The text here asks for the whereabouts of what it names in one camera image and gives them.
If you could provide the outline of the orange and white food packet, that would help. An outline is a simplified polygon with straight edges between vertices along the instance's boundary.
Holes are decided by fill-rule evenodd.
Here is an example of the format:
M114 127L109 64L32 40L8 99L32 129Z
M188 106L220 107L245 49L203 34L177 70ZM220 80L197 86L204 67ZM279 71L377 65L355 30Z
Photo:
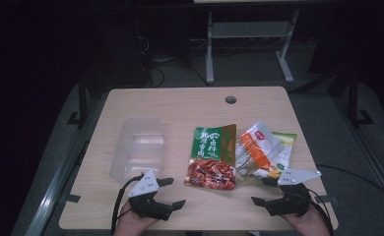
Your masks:
M283 170L286 162L280 157L285 150L262 121L257 121L236 141L235 169L241 178L264 170L267 173Z

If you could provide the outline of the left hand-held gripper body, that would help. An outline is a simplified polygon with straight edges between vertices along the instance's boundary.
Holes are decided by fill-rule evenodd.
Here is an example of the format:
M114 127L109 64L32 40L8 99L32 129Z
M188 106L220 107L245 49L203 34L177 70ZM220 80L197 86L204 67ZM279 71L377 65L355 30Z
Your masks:
M167 221L173 209L171 205L158 203L155 200L155 195L160 188L157 179L153 170L147 172L128 194L129 203L131 209L140 217Z

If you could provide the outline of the silver metal rail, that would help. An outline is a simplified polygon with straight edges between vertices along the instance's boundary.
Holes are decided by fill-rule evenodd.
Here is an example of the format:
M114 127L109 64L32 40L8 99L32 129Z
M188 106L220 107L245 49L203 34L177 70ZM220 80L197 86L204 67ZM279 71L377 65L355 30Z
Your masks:
M13 236L46 236L46 230L63 230L58 218L73 186L79 166L93 135L105 99L88 99L88 118L82 126L68 120L80 108L68 98L32 181L31 189L13 230Z

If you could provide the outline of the green and white food packet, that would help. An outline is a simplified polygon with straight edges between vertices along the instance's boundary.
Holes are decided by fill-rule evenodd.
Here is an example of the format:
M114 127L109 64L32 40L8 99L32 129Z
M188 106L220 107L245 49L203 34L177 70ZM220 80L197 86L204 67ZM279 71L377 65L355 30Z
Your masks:
M258 169L254 172L254 175L258 178L278 179L281 172L289 166L291 150L293 143L297 138L297 134L274 132L273 135L279 140L283 148L271 161L271 165L268 170Z

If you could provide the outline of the clear plastic container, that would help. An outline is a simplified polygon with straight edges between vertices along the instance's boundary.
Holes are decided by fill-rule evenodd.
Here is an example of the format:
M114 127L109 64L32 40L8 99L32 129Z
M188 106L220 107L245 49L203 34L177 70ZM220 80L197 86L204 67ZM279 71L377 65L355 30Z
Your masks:
M123 185L129 179L160 171L164 156L164 125L159 117L132 117L122 123L109 166L109 176Z

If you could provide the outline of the person's right hand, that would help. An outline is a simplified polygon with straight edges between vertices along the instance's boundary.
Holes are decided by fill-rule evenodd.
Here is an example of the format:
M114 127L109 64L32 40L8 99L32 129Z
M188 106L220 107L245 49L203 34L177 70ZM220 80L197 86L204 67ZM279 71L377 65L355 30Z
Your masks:
M282 218L301 236L331 236L322 214L314 206L310 206L303 216L290 213Z

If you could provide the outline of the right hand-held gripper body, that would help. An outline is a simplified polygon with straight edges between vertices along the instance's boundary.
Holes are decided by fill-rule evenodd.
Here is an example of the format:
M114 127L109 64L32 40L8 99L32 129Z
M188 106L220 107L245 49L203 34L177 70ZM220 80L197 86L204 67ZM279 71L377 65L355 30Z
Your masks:
M290 213L295 213L297 216L304 215L311 199L304 183L321 175L319 170L285 169L277 181L283 196L280 199L265 202L265 208L270 216Z

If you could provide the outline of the black metal stand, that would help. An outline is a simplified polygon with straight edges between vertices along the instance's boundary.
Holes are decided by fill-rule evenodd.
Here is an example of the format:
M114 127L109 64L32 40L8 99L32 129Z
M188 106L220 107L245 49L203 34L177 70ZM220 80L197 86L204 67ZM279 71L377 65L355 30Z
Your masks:
M88 118L87 87L83 76L78 79L78 101L79 110L71 113L67 123L81 129Z
M372 125L373 120L366 110L358 109L358 77L354 68L345 72L344 93L347 96L347 115L352 125Z

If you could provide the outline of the white metal table frame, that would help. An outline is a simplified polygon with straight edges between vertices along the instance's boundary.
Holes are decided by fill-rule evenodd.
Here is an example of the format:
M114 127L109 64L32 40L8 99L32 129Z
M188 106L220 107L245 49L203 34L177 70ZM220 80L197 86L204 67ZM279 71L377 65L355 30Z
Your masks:
M288 47L290 45L300 9L293 8L287 21L226 21L214 20L214 10L208 12L207 22L207 52L206 52L206 82L215 82L213 40L231 38L281 38L283 46L276 51L283 77L288 84L294 82L294 77L287 62Z

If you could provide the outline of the green and red food packet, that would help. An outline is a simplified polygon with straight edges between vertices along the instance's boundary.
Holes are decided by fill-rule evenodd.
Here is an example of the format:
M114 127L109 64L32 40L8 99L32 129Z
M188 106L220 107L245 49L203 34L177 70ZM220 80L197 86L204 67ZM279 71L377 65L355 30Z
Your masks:
M213 190L235 187L236 125L195 129L184 184Z

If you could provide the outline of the person's left hand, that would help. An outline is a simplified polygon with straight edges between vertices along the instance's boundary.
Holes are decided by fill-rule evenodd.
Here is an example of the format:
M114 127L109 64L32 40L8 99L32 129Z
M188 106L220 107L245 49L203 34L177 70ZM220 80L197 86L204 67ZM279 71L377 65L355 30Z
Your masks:
M131 210L129 202L120 209L121 217L117 219L112 236L140 236L147 228L157 222L155 218L140 217Z

